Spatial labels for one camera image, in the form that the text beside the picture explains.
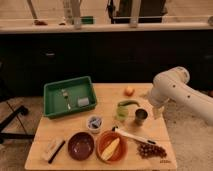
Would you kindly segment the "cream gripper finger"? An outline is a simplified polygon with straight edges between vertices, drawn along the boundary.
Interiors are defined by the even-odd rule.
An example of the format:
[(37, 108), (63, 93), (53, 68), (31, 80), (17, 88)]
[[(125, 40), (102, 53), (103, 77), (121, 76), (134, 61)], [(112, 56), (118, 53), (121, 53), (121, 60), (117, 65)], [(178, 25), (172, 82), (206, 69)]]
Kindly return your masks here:
[(155, 119), (160, 118), (160, 117), (162, 116), (163, 110), (164, 110), (163, 107), (160, 107), (160, 108), (153, 107), (153, 108), (152, 108), (153, 117), (154, 117)]

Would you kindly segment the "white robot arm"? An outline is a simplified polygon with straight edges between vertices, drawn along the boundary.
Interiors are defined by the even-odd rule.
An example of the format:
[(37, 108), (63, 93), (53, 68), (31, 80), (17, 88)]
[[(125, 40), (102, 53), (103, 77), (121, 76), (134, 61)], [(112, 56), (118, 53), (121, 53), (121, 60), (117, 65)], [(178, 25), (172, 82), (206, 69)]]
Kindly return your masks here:
[(184, 67), (174, 67), (158, 73), (153, 79), (153, 87), (147, 93), (149, 103), (161, 108), (169, 99), (190, 108), (213, 126), (213, 98), (187, 85), (190, 74)]

